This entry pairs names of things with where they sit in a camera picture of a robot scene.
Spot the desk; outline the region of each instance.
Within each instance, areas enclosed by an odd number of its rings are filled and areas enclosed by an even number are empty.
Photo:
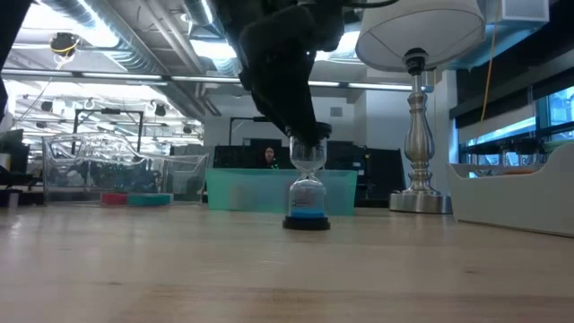
[[[333,230],[201,206],[0,216],[3,322],[571,322],[574,240],[356,211]]]

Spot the person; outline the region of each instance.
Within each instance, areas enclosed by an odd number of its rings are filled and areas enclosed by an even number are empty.
[[[275,159],[275,149],[272,147],[267,147],[265,149],[265,158],[264,164],[262,168],[272,169],[272,170],[279,170],[279,165],[277,164],[277,160]]]

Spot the glass enclosure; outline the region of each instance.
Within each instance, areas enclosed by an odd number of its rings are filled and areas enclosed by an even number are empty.
[[[43,140],[44,193],[49,202],[99,205],[101,195],[170,194],[201,202],[208,154],[137,153],[122,135],[84,133]]]

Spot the lamp stand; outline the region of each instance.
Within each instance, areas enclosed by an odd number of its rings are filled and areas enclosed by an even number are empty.
[[[421,73],[428,55],[420,48],[409,50],[404,56],[404,63],[413,77],[413,92],[408,102],[411,107],[411,126],[404,141],[404,155],[411,161],[413,171],[409,173],[411,186],[390,197],[391,211],[452,214],[450,196],[443,196],[432,188],[429,172],[429,161],[434,156],[434,141],[426,117],[427,95],[422,91]]]

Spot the table lamp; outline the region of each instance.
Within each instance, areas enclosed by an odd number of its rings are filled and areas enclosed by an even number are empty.
[[[391,195],[391,210],[452,213],[450,196],[431,186],[429,161],[434,155],[434,141],[426,118],[427,95],[422,91],[421,74],[478,45],[484,39],[484,27],[475,0],[400,0],[364,11],[357,57],[374,69],[408,72],[413,78],[413,92],[408,98],[411,125],[404,142],[404,154],[413,167],[411,185]]]

